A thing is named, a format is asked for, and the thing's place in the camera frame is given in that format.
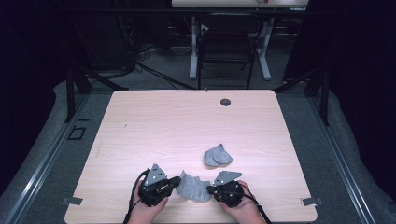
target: wooden table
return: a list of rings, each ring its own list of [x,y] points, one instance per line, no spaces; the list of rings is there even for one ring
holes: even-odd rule
[[[221,99],[229,99],[224,106]],[[208,167],[204,153],[222,143],[233,157]],[[272,91],[116,91],[94,140],[67,223],[121,223],[132,186],[153,163],[171,178],[184,170],[213,181],[240,172],[274,222],[317,218],[288,128]],[[234,223],[218,203],[169,198],[156,223]]]
[[[304,9],[309,0],[172,0],[173,7],[253,7],[253,8],[299,8]],[[262,76],[264,80],[271,80],[270,70],[268,68],[265,54],[268,49],[268,43],[271,37],[271,33],[274,27],[274,20],[271,19],[264,23],[264,29],[262,30],[262,47],[258,49],[258,56],[260,66],[262,68]],[[190,65],[190,78],[196,78],[198,55],[197,55],[197,29],[195,18],[191,20],[191,65]]]

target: human hand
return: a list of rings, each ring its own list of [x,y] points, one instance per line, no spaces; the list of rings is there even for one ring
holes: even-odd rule
[[[137,183],[136,190],[134,191],[134,201],[136,204],[134,209],[132,209],[131,216],[129,218],[128,224],[151,224],[154,218],[165,208],[168,198],[162,199],[157,205],[153,207],[148,207],[144,203],[139,202],[140,197],[138,191],[142,181]]]
[[[242,185],[244,194],[254,198],[248,191],[248,184],[246,182],[238,180],[238,183]],[[235,217],[239,224],[265,224],[257,205],[247,197],[243,197],[241,203],[236,207],[229,207],[222,202],[219,202],[219,205],[225,213]]]

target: chair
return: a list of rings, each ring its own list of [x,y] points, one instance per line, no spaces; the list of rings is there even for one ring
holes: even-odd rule
[[[250,64],[246,87],[249,89],[263,22],[252,14],[224,13],[203,16],[197,21],[199,28],[198,89],[201,89],[201,69],[204,63],[242,64],[242,70]]]

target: gray cloth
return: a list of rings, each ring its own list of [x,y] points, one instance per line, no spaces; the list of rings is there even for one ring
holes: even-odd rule
[[[198,176],[192,177],[184,171],[180,178],[180,184],[176,188],[176,192],[180,196],[198,203],[206,203],[212,198],[212,195],[206,190],[206,187],[210,185],[209,181],[201,181]]]
[[[204,155],[205,164],[208,166],[218,167],[222,164],[228,164],[233,158],[224,149],[223,144],[210,148]]]

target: dark background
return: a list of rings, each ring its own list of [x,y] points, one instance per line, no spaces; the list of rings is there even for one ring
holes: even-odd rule
[[[0,6],[1,192],[38,137],[54,104],[52,88],[65,80],[70,64],[78,61],[95,69],[131,64],[117,17],[79,16],[71,22],[42,11],[37,6],[42,4],[64,7],[64,2],[26,0]],[[66,4],[114,7],[109,1]],[[395,200],[396,8],[390,0],[311,0],[307,10],[321,9],[348,14],[303,21],[284,78],[301,76],[336,52],[331,90],[355,134],[361,160]],[[148,35],[151,28],[147,26]],[[166,40],[156,41],[166,48]]]

